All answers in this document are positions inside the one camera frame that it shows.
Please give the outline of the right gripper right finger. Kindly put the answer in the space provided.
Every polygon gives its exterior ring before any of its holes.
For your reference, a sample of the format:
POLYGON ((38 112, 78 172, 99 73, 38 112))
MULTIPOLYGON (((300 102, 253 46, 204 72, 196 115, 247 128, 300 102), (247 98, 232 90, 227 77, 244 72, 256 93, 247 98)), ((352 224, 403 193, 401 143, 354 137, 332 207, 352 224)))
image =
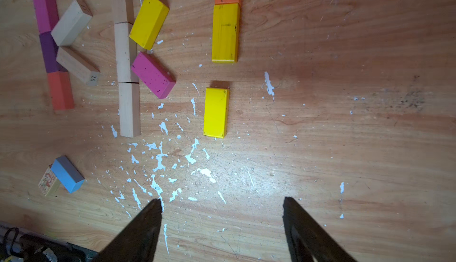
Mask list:
POLYGON ((285 197, 283 209, 283 223, 291 261, 355 261, 294 198, 285 197))

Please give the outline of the purple block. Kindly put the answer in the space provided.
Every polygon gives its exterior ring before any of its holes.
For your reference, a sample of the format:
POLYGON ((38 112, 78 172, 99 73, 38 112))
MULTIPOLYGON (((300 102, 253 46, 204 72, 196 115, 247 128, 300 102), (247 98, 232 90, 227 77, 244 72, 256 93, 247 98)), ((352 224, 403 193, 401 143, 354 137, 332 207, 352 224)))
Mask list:
POLYGON ((51 32, 40 34, 39 38, 46 72, 67 72, 66 68, 57 62, 59 47, 55 43, 51 32))

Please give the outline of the red block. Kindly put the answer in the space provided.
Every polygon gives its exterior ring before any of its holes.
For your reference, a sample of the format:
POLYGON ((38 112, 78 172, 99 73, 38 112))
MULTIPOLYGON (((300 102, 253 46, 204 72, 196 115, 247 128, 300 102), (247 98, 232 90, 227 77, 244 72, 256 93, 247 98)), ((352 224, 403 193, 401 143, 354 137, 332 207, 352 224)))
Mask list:
POLYGON ((53 109, 55 111, 73 109, 75 105, 70 74, 68 72, 48 73, 47 81, 51 92, 53 109))

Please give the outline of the yellow block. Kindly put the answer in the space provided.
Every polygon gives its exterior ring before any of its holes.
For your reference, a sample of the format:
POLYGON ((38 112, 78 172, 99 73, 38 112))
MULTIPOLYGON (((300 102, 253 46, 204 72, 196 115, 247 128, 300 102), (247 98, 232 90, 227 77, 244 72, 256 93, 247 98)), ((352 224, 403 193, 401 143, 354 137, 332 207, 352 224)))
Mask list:
POLYGON ((212 62, 237 62, 240 16, 241 9, 238 3, 214 6, 212 62))
POLYGON ((169 13, 160 0, 144 0, 129 33, 130 39, 145 50, 151 50, 169 13))
POLYGON ((207 88, 205 90, 204 127, 205 136, 224 138, 227 133, 229 108, 228 89, 207 88))

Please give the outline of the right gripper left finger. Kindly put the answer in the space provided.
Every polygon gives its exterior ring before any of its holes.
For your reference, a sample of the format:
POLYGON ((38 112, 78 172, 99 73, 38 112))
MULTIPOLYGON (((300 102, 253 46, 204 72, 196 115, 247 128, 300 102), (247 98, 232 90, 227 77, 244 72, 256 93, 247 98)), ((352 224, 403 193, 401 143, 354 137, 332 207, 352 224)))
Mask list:
POLYGON ((161 200, 153 199, 93 260, 95 262, 152 262, 161 225, 161 200))

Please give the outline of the magenta block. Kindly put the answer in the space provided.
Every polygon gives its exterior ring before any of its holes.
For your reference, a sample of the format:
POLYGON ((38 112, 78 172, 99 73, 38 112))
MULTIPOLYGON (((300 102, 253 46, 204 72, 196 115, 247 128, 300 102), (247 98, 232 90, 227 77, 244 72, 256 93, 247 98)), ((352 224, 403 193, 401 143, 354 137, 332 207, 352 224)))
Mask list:
POLYGON ((139 52, 131 65, 131 70, 159 99, 165 99, 176 84, 172 75, 151 55, 144 52, 139 52))
POLYGON ((51 32, 59 21, 57 0, 33 0, 39 34, 51 32))

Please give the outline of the printed wooden block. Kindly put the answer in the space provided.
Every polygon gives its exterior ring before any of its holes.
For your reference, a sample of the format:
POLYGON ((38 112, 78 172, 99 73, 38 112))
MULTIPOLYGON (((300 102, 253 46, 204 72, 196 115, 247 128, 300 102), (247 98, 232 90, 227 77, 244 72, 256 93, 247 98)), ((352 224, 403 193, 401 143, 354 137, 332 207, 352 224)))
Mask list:
POLYGON ((45 197, 52 195, 60 187, 61 182, 58 180, 56 175, 51 170, 51 165, 48 166, 42 179, 40 180, 38 187, 45 197))

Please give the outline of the blue block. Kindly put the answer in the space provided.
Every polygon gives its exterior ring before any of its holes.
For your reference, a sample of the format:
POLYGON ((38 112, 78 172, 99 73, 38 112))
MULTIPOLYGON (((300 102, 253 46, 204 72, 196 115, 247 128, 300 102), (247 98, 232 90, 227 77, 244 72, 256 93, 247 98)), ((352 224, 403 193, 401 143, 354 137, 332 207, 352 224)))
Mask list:
POLYGON ((79 190, 85 180, 66 156, 56 158, 51 166, 51 170, 69 193, 79 190))

